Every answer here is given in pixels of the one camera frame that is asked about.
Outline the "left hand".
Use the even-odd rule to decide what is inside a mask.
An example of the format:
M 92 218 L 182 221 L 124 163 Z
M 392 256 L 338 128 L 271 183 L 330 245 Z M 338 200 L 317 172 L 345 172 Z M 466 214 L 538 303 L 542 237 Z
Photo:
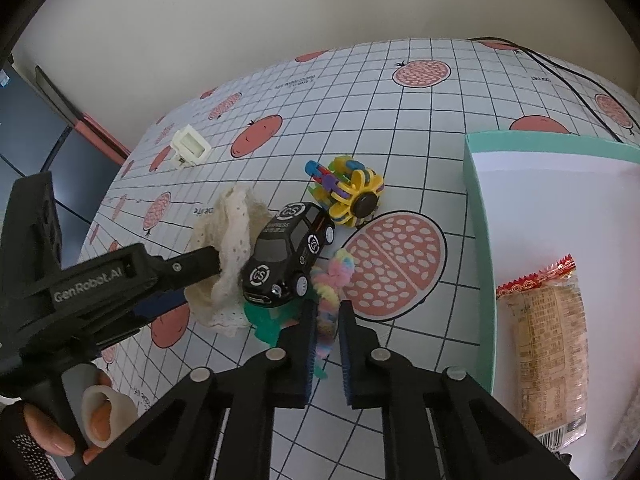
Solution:
M 30 435 L 44 452 L 61 457 L 68 457 L 75 453 L 73 438 L 58 428 L 50 417 L 29 404 L 24 405 L 23 413 Z M 90 429 L 103 440 L 112 433 L 111 414 L 112 404 L 109 400 L 104 400 L 89 419 Z

